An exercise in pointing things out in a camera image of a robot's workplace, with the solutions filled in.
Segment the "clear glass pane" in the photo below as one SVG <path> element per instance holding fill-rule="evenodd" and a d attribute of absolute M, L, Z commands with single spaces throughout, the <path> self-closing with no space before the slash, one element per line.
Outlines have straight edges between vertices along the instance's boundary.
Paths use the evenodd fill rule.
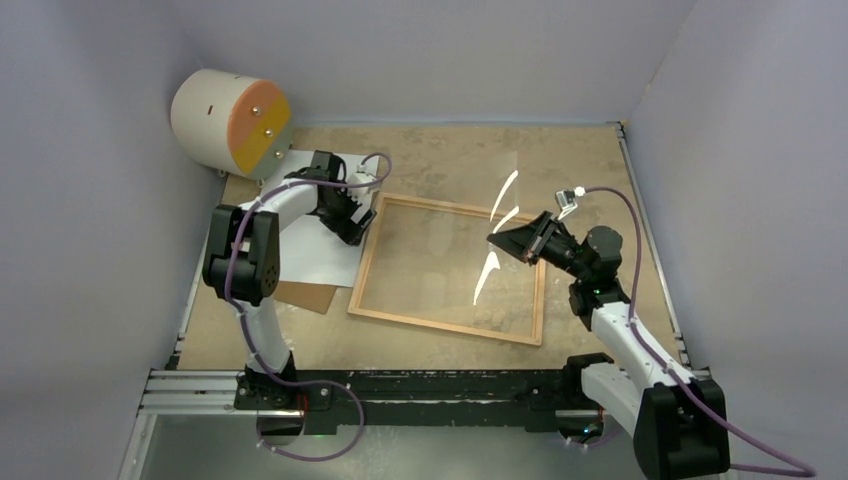
<path fill-rule="evenodd" d="M 520 207 L 517 204 L 512 187 L 519 176 L 518 153 L 510 151 L 494 157 L 486 173 L 489 174 L 489 177 L 482 181 L 482 185 L 486 187 L 486 204 L 491 204 L 488 208 L 489 227 L 491 233 L 498 233 L 520 213 Z M 501 269 L 501 262 L 495 247 L 489 243 L 486 246 L 488 253 L 474 289 L 472 302 L 474 306 L 482 304 L 480 296 L 484 295 L 485 291 L 493 290 L 493 287 L 488 287 L 487 284 L 490 277 L 492 275 L 497 276 L 497 272 Z"/>

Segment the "glossy printed photo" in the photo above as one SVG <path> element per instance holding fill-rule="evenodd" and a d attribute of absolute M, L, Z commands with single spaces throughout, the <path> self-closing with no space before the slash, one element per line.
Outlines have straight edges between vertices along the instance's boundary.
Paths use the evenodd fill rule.
<path fill-rule="evenodd" d="M 360 246 L 346 245 L 316 216 L 310 215 L 317 207 L 317 187 L 324 182 L 285 179 L 286 174 L 309 166 L 316 151 L 286 153 L 281 166 L 261 189 L 259 199 L 264 205 L 260 209 L 275 212 L 279 217 L 280 280 L 351 287 L 366 234 Z M 349 173 L 364 165 L 378 177 L 381 186 L 385 175 L 378 168 L 382 162 L 391 166 L 391 160 L 380 153 L 334 154 L 346 164 L 347 173 L 341 175 L 346 181 Z"/>

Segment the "wooden picture frame with glass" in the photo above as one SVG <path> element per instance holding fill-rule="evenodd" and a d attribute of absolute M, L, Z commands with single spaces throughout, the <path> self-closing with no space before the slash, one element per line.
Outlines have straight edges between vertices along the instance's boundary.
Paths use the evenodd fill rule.
<path fill-rule="evenodd" d="M 545 267 L 501 262 L 474 306 L 491 233 L 486 207 L 381 193 L 348 311 L 378 320 L 539 346 Z M 500 231 L 531 221 L 516 215 Z"/>

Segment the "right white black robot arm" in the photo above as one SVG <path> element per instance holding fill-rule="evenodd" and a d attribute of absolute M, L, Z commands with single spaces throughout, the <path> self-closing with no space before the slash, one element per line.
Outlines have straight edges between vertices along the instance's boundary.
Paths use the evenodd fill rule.
<path fill-rule="evenodd" d="M 488 243 L 527 265 L 544 261 L 568 274 L 573 314 L 613 354 L 569 358 L 576 371 L 561 392 L 576 407 L 598 403 L 632 440 L 648 479 L 686 479 L 730 468 L 725 396 L 713 380 L 683 368 L 650 334 L 618 279 L 623 239 L 596 226 L 577 240 L 548 211 L 521 227 L 491 233 Z"/>

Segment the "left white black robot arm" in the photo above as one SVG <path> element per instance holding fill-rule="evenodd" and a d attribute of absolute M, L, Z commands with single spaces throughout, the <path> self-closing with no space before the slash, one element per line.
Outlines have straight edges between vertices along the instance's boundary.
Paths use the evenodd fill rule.
<path fill-rule="evenodd" d="M 245 205 L 220 204 L 212 212 L 201 277 L 239 323 L 247 348 L 245 390 L 272 408 L 289 407 L 299 390 L 313 384 L 297 378 L 274 304 L 280 235 L 295 221 L 314 217 L 345 245 L 360 245 L 377 216 L 370 196 L 386 179 L 370 172 L 368 163 L 388 159 L 373 153 L 350 169 L 339 155 L 317 151 L 308 166 L 287 174 L 267 193 Z"/>

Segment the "brown cardboard backing board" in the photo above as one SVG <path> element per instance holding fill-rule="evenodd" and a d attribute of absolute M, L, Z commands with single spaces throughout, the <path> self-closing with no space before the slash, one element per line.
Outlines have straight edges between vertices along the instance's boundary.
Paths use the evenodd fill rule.
<path fill-rule="evenodd" d="M 324 315 L 328 312 L 337 286 L 280 281 L 273 293 L 276 301 Z"/>

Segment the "white cylindrical drum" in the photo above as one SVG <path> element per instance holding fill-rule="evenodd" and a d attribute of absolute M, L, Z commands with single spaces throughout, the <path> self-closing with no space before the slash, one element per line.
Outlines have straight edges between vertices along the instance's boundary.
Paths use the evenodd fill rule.
<path fill-rule="evenodd" d="M 206 68 L 178 88 L 170 124 L 196 163 L 254 181 L 279 168 L 294 135 L 291 106 L 276 83 Z"/>

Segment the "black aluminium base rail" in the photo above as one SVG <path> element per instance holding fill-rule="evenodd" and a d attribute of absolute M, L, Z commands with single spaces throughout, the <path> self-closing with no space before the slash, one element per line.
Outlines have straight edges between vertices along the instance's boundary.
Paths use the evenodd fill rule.
<path fill-rule="evenodd" d="M 287 420 L 307 435 L 333 435 L 358 424 L 575 434 L 602 412 L 566 369 L 301 369 L 297 378 L 299 385 L 285 387 L 244 371 L 155 371 L 140 410 Z"/>

